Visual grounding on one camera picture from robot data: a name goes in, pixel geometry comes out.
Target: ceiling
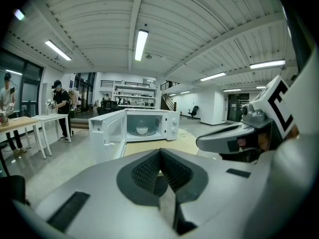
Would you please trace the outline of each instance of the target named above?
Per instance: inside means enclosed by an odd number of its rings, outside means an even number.
[[[250,64],[297,63],[279,0],[29,0],[5,41],[66,73],[120,72],[222,89],[266,84],[281,70]],[[142,61],[134,60],[139,29],[149,31]],[[54,42],[71,61],[44,43]],[[225,72],[207,82],[199,79]]]

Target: black cap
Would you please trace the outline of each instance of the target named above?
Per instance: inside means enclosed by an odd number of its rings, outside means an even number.
[[[4,80],[5,81],[9,81],[11,79],[11,73],[6,73],[5,75],[4,75]]]
[[[53,85],[54,88],[56,88],[57,86],[61,85],[61,82],[59,80],[56,80]]]

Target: railing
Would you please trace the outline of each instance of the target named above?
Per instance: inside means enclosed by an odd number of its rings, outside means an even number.
[[[178,84],[179,84],[178,82],[166,81],[160,86],[160,90],[166,90]]]
[[[105,81],[101,80],[101,87],[112,88],[114,84],[122,84],[121,81]],[[128,86],[139,86],[139,87],[150,87],[149,84],[137,83],[137,82],[124,82],[124,85]]]
[[[162,95],[162,97],[163,97],[165,103],[167,104],[168,108],[171,111],[176,112],[176,102],[173,103],[167,94]]]

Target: white shelving unit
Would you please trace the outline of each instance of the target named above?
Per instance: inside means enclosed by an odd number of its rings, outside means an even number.
[[[141,108],[141,109],[159,109],[157,104],[157,88],[150,88],[144,86],[114,84],[112,92],[112,100],[118,101],[117,98],[125,98],[130,101],[129,105],[118,105],[119,107],[127,108]],[[137,105],[138,102],[151,103],[153,106]]]

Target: wooden table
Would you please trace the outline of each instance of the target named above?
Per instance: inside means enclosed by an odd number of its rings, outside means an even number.
[[[38,128],[38,126],[41,125],[39,120],[32,119],[32,118],[29,118],[29,117],[19,117],[19,118],[16,118],[16,119],[9,119],[9,123],[7,123],[6,125],[1,125],[0,126],[0,133],[4,134],[4,133],[8,133],[8,132],[11,132],[11,131],[14,131],[14,130],[18,130],[20,128],[24,128],[26,140],[28,142],[28,148],[31,148],[30,139],[29,139],[27,128],[26,128],[29,125],[33,126],[33,132],[34,132],[35,140],[37,142],[39,151],[42,152],[43,158],[46,159],[42,143],[39,140],[39,128]],[[6,165],[5,165],[5,162],[4,162],[2,154],[0,155],[0,160],[1,160],[1,163],[2,163],[3,167],[6,169]]]
[[[69,140],[69,142],[71,142],[71,136],[70,136],[70,132],[69,132],[69,126],[71,126],[71,125],[69,125],[69,122],[68,122],[68,114],[37,115],[35,117],[32,117],[32,119],[38,120],[41,123],[44,141],[45,141],[45,144],[46,144],[46,147],[48,149],[50,156],[52,156],[52,152],[50,149],[48,138],[46,136],[46,130],[45,130],[45,123],[46,122],[53,121],[53,120],[55,121],[56,136],[57,136],[58,140],[60,140],[59,130],[58,130],[58,120],[65,119],[68,140]]]

